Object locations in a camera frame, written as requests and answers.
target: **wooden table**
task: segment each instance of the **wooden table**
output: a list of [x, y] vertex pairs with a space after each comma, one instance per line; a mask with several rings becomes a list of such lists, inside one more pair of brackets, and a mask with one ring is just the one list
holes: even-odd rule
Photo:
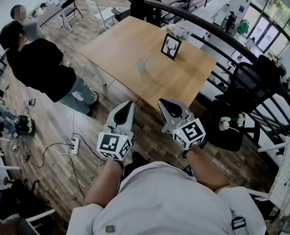
[[[214, 69], [216, 61], [190, 43], [182, 43], [175, 60], [161, 48], [166, 32], [127, 17], [80, 49], [105, 85], [97, 66], [159, 111], [158, 100], [173, 98], [189, 106]], [[141, 72], [141, 64], [146, 70]]]

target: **glass door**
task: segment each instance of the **glass door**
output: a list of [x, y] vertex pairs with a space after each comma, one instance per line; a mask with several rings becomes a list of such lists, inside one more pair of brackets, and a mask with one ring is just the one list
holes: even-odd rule
[[264, 32], [266, 31], [266, 29], [269, 27], [269, 25], [270, 25], [269, 21], [266, 20], [264, 17], [261, 17], [249, 38], [254, 37], [255, 42], [257, 43], [264, 34]]
[[273, 43], [273, 40], [277, 37], [278, 35], [278, 30], [274, 26], [271, 26], [265, 35], [262, 37], [260, 42], [258, 43], [259, 49], [264, 53], [268, 47], [270, 46], [271, 43]]

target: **black shirt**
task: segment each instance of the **black shirt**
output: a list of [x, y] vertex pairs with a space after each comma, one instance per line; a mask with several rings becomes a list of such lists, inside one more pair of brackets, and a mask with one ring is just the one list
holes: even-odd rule
[[45, 93], [53, 102], [63, 98], [73, 87], [73, 68], [60, 65], [63, 53], [46, 39], [27, 44], [19, 53], [19, 65], [12, 67], [14, 76], [28, 87]]

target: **wooden floor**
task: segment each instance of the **wooden floor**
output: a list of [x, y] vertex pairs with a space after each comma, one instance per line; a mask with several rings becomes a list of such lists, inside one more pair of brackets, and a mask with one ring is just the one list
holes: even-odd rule
[[[97, 1], [105, 7], [129, 7], [127, 0], [93, 1]], [[59, 17], [49, 21], [43, 27], [43, 31], [49, 40], [64, 51], [65, 58], [72, 62], [75, 72], [81, 75], [86, 60], [78, 51], [81, 46], [95, 39], [98, 31], [92, 16], [89, 14], [86, 1], [76, 0], [76, 4], [84, 19], [79, 16], [72, 21], [73, 33], [60, 28]], [[35, 53], [35, 60], [37, 58], [46, 57], [42, 53]], [[100, 104], [93, 117], [75, 112], [74, 132], [81, 134], [92, 150], [96, 152], [98, 133], [103, 129], [108, 113], [118, 104], [133, 100], [136, 102], [136, 121], [133, 129], [136, 140], [132, 150], [140, 152], [151, 161], [166, 161], [180, 168], [187, 166], [187, 161], [181, 158], [180, 150], [171, 137], [161, 134], [160, 130], [164, 121], [160, 113], [155, 112], [154, 109], [147, 106], [109, 75], [104, 74], [104, 77], [108, 83], [106, 87], [100, 85], [92, 70], [85, 69], [83, 78], [92, 90], [98, 91]], [[17, 114], [23, 113], [29, 99], [36, 98], [36, 105], [30, 107], [29, 116], [35, 121], [36, 133], [34, 138], [39, 144], [69, 143], [69, 136], [73, 131], [72, 109], [60, 103], [53, 103], [46, 95], [25, 87], [13, 76], [10, 68], [7, 68], [4, 78], [0, 82], [1, 89], [5, 90], [6, 87], [8, 87], [5, 94], [6, 105]], [[196, 117], [202, 117], [205, 105], [197, 97], [190, 109]], [[21, 179], [27, 178], [30, 184], [36, 179], [40, 180], [37, 194], [50, 201], [49, 205], [56, 210], [62, 229], [63, 222], [69, 221], [72, 209], [81, 206], [84, 200], [76, 183], [69, 156], [49, 149], [45, 154], [44, 166], [38, 169], [34, 164], [41, 165], [45, 148], [39, 147], [31, 138], [20, 138], [17, 140], [17, 145], [18, 150], [15, 152], [12, 151], [9, 144], [2, 148], [7, 165], [21, 167], [21, 170], [13, 173], [12, 176]], [[67, 153], [66, 147], [56, 145], [54, 148], [59, 152]], [[245, 186], [260, 191], [270, 189], [274, 175], [269, 172], [267, 164], [259, 157], [246, 137], [240, 152], [232, 153], [215, 148], [210, 144], [205, 147], [205, 151], [229, 177], [232, 185]], [[30, 155], [28, 162], [25, 160], [27, 155]], [[72, 159], [81, 189], [86, 193], [102, 169], [104, 162], [93, 155], [84, 142], [80, 144], [79, 154]]]

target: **green object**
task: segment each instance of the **green object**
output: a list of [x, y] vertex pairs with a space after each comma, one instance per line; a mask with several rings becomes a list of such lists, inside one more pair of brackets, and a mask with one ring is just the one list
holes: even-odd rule
[[241, 24], [238, 26], [237, 30], [241, 34], [247, 34], [249, 29], [249, 23], [247, 21], [241, 22]]

